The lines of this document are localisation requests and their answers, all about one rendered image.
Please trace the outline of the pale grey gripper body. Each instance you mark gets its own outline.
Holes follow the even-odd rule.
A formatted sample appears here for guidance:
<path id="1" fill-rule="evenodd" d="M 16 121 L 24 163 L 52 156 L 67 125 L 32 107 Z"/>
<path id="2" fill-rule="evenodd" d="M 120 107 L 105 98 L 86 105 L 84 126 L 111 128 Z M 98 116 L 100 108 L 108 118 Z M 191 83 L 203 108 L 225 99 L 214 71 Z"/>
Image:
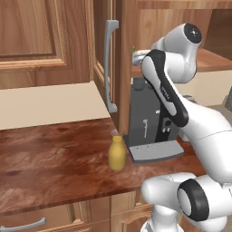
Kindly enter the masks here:
<path id="1" fill-rule="evenodd" d="M 143 60 L 144 56 L 149 53 L 150 50 L 138 50 L 132 54 L 132 64 L 139 65 Z"/>

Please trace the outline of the yellow pitcher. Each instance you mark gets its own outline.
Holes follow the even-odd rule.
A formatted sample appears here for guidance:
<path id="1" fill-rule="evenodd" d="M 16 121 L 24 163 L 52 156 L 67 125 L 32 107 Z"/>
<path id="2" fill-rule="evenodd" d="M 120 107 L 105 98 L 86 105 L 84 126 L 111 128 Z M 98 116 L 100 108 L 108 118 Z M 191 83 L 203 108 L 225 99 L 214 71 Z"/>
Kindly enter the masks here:
<path id="1" fill-rule="evenodd" d="M 126 151 L 121 136 L 114 136 L 109 149 L 109 166 L 113 170 L 122 170 L 126 163 Z"/>

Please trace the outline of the open wooden cupboard door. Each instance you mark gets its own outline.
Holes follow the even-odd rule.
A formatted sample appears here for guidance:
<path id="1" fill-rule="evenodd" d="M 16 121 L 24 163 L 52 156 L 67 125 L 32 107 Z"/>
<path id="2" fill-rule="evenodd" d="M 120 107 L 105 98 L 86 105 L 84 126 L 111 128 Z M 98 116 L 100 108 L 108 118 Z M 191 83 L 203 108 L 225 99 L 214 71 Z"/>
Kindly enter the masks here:
<path id="1" fill-rule="evenodd" d="M 104 50 L 104 36 L 105 36 L 105 25 L 107 20 L 115 19 L 115 8 L 116 0 L 91 0 L 91 37 L 92 37 L 92 70 L 93 80 L 98 88 L 102 100 L 104 101 L 106 110 L 105 100 L 105 85 L 103 77 L 103 50 Z M 109 50 L 109 89 L 110 89 L 110 100 L 115 103 L 115 42 L 116 37 L 113 32 L 110 41 Z M 109 113 L 114 119 L 117 116 L 116 113 Z"/>

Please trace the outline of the dark grey coffee machine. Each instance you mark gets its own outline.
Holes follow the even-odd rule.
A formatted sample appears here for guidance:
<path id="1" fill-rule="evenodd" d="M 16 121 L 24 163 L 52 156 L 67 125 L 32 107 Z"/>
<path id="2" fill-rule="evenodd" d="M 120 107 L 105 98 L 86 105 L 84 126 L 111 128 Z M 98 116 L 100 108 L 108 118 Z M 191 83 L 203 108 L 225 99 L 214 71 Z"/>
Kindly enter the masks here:
<path id="1" fill-rule="evenodd" d="M 177 142 L 179 128 L 144 78 L 130 86 L 129 132 L 124 141 L 134 163 L 148 163 L 181 156 Z"/>

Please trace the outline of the wooden cupboard shelf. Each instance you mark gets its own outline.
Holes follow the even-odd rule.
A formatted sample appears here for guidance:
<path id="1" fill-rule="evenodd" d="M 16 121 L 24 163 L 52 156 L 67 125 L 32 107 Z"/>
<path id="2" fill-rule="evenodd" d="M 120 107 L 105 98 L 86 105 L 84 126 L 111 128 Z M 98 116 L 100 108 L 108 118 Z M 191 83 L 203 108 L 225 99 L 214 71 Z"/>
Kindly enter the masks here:
<path id="1" fill-rule="evenodd" d="M 149 51 L 150 50 L 140 50 L 136 51 L 135 54 L 144 55 Z M 202 48 L 198 49 L 197 65 L 198 73 L 232 70 L 232 61 Z M 131 77 L 140 78 L 141 76 L 140 66 L 132 65 Z"/>

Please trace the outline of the closed wooden cupboard door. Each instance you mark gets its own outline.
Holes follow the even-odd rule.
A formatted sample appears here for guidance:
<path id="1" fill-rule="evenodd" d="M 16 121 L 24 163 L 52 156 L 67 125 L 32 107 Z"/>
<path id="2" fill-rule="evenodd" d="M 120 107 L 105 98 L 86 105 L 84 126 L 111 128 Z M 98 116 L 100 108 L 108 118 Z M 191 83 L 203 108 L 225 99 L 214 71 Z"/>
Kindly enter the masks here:
<path id="1" fill-rule="evenodd" d="M 91 79 L 89 0 L 0 0 L 0 90 Z"/>

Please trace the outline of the wooden base cupboard door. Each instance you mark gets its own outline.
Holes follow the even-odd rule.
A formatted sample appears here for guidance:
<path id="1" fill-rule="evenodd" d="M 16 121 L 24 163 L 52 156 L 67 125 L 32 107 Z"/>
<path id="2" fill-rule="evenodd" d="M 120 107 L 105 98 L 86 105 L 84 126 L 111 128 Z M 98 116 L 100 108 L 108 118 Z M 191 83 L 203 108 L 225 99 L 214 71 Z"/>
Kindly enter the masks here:
<path id="1" fill-rule="evenodd" d="M 139 190 L 111 196 L 111 232 L 140 232 L 151 211 Z"/>

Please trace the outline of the wooden drawer front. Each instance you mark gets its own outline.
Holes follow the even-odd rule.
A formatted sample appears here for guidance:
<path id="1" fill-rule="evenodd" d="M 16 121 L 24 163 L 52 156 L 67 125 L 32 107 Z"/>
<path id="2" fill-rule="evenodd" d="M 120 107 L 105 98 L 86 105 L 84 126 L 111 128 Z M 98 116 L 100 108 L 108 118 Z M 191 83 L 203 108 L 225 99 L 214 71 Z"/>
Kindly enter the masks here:
<path id="1" fill-rule="evenodd" d="M 37 232 L 40 230 L 50 229 L 54 227 L 67 226 L 75 220 L 73 208 L 69 205 L 62 205 L 54 208 L 45 208 L 36 211 L 30 211 L 12 216 L 1 216 L 0 227 L 19 227 L 27 224 L 35 223 L 45 218 L 45 224 L 23 230 L 22 232 Z"/>

